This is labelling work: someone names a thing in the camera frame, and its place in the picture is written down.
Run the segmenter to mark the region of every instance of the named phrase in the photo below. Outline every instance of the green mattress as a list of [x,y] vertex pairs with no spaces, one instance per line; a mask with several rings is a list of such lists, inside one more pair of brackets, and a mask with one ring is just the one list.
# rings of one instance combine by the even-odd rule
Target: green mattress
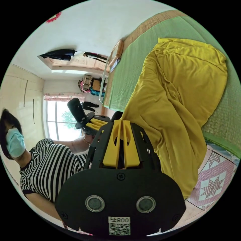
[[202,127],[206,140],[241,158],[241,85],[229,57],[216,39],[190,17],[165,20],[140,35],[124,51],[116,66],[109,105],[124,111],[142,71],[145,57],[158,38],[187,38],[211,44],[227,57],[228,81],[223,97],[208,122]]

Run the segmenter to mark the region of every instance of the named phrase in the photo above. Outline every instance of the bracelet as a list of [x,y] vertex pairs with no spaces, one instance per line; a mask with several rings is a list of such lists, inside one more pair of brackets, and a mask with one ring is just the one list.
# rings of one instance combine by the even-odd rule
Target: bracelet
[[88,141],[85,140],[85,136],[83,136],[83,140],[84,140],[85,143],[88,143],[89,145],[91,145],[90,142],[88,142]]

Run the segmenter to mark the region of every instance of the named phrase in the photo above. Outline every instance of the bed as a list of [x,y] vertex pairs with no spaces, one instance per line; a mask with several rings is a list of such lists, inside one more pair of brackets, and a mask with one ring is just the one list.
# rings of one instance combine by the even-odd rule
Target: bed
[[229,57],[215,38],[178,10],[159,13],[139,25],[125,40],[119,64],[109,74],[103,106],[124,111],[136,86],[145,57],[161,38],[186,38],[211,44],[225,54],[228,80],[223,97],[202,127],[208,145],[239,164],[241,158],[241,86]]

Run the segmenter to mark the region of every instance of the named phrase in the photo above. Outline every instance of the woman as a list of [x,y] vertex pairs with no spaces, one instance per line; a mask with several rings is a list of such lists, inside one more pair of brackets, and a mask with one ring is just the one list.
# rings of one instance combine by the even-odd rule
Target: woman
[[6,158],[20,166],[20,187],[37,208],[61,221],[54,207],[61,186],[86,162],[84,152],[93,141],[84,134],[74,141],[45,138],[30,151],[26,150],[20,122],[7,109],[0,118],[0,145]]

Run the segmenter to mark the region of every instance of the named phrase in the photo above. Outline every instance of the surgical mask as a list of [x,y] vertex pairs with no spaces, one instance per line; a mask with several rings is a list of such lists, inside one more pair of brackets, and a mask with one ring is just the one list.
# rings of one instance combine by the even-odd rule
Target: surgical mask
[[24,137],[17,128],[8,130],[6,141],[8,152],[12,157],[20,157],[25,152]]

